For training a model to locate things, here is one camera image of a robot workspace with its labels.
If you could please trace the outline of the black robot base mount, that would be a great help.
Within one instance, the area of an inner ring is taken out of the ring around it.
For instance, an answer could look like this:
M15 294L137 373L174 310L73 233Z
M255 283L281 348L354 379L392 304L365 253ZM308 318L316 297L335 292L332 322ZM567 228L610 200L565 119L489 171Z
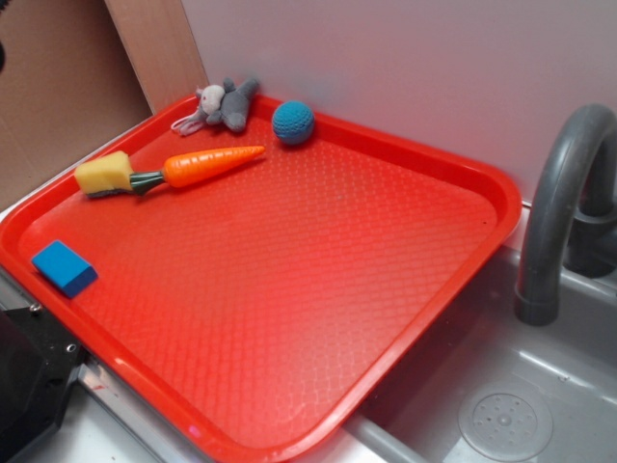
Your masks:
M62 427L85 357L49 311L1 312L1 460L13 462Z

